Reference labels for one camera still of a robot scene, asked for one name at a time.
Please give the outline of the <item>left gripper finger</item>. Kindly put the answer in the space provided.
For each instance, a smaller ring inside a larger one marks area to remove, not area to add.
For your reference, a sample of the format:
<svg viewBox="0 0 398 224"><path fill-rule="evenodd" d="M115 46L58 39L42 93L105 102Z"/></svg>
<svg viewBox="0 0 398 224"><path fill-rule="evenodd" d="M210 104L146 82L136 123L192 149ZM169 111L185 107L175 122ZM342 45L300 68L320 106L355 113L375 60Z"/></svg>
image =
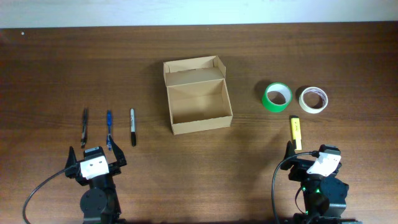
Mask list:
<svg viewBox="0 0 398 224"><path fill-rule="evenodd" d="M116 145L111 135L109 135L109 141L111 143L112 150L114 152L116 161L119 164L119 167L126 165L126 158L123 151Z"/></svg>
<svg viewBox="0 0 398 224"><path fill-rule="evenodd" d="M74 148L69 147L68 159L65 164L65 174L76 174L77 172L77 159Z"/></svg>

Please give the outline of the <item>black permanent marker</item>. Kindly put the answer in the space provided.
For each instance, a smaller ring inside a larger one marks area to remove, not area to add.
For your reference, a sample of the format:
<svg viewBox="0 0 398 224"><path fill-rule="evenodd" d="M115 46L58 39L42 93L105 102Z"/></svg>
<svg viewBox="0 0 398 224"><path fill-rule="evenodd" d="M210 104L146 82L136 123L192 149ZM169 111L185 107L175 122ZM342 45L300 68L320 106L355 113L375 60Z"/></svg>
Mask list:
<svg viewBox="0 0 398 224"><path fill-rule="evenodd" d="M135 113L133 108L130 109L130 124L131 124L131 144L134 147L137 144L137 139L136 139Z"/></svg>

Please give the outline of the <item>yellow highlighter marker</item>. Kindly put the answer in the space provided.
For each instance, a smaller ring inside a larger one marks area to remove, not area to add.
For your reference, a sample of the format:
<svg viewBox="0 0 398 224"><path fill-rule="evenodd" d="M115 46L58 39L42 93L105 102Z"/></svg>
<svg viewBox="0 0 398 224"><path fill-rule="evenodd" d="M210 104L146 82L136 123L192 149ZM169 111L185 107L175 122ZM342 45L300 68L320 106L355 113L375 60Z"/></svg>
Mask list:
<svg viewBox="0 0 398 224"><path fill-rule="evenodd" d="M292 140L295 150L302 150L302 135L301 135L301 127L300 127L300 119L298 116L290 117L291 131L292 131Z"/></svg>

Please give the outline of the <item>blue pen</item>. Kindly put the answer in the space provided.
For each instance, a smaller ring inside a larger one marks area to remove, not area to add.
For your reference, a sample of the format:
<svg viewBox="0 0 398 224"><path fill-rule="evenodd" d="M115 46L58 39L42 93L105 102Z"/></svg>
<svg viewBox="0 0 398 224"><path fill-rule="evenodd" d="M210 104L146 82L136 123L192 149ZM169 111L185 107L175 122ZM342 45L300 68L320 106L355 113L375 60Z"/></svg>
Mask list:
<svg viewBox="0 0 398 224"><path fill-rule="evenodd" d="M108 134L107 134L107 138L106 138L106 145L107 145L109 151L112 150L112 145L111 145L110 138L109 138L110 135L111 135L111 130L112 130L112 122L113 122L113 119L112 119L111 110L107 110L107 127L108 127Z"/></svg>

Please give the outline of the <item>black pen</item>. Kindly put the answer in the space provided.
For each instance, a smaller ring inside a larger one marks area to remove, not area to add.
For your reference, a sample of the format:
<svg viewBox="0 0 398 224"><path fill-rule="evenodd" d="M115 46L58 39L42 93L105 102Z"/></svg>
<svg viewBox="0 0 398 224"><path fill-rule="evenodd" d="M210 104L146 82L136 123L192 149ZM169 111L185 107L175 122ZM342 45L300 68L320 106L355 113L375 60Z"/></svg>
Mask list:
<svg viewBox="0 0 398 224"><path fill-rule="evenodd" d="M81 134L81 148L84 149L87 142L87 124L88 124L88 109L83 110L82 116L82 134Z"/></svg>

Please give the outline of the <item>cream masking tape roll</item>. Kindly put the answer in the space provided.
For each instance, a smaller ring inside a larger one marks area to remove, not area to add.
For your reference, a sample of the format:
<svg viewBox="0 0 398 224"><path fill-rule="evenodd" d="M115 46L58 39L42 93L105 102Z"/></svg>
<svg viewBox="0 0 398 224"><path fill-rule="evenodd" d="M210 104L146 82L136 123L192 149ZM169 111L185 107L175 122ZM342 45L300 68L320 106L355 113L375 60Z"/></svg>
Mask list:
<svg viewBox="0 0 398 224"><path fill-rule="evenodd" d="M299 105L307 113L321 113L328 106L327 94L318 87L310 86L304 89L299 96Z"/></svg>

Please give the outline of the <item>green tape roll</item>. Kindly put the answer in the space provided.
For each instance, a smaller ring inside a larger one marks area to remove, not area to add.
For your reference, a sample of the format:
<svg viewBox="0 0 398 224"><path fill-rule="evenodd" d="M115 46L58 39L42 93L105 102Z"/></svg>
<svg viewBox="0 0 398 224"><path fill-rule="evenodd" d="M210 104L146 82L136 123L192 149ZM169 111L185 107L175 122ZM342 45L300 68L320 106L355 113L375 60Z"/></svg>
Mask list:
<svg viewBox="0 0 398 224"><path fill-rule="evenodd" d="M286 109L292 98L292 91L287 85L275 82L266 88L262 97L262 105L273 113L279 113Z"/></svg>

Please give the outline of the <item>cardboard box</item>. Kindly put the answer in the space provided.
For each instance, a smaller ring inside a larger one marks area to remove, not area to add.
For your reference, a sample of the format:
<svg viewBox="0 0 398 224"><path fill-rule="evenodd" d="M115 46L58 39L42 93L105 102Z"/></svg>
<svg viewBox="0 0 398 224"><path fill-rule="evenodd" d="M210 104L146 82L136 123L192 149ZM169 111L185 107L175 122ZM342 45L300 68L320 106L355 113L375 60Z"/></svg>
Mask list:
<svg viewBox="0 0 398 224"><path fill-rule="evenodd" d="M218 56L164 62L163 71L174 135L231 126L226 67Z"/></svg>

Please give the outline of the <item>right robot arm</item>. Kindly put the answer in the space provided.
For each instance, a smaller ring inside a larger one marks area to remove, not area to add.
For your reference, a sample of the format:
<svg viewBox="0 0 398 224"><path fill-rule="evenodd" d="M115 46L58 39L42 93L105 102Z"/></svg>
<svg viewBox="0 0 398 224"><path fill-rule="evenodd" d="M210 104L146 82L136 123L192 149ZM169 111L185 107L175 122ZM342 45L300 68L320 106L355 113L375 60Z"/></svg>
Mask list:
<svg viewBox="0 0 398 224"><path fill-rule="evenodd" d="M359 223L342 218L349 185L336 178L341 167L341 151L322 144L317 151L296 153L289 141L284 159L275 169L288 170L289 180L300 183L305 210L293 215L293 223Z"/></svg>

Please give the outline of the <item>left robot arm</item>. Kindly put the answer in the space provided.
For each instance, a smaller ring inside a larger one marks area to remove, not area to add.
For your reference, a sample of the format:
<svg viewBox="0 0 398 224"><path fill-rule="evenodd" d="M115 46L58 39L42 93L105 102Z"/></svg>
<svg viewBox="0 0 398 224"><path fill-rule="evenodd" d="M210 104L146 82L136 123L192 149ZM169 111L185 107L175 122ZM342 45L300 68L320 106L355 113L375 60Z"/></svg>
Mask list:
<svg viewBox="0 0 398 224"><path fill-rule="evenodd" d="M118 224L126 223L121 218L121 207L118 200L113 177L121 173L121 167L127 164L123 151L109 137L111 149L116 161L108 163L103 148L98 146L83 152L84 158L76 159L71 147L65 164L65 176L75 179L80 185L89 189L81 196L80 208L84 224Z"/></svg>

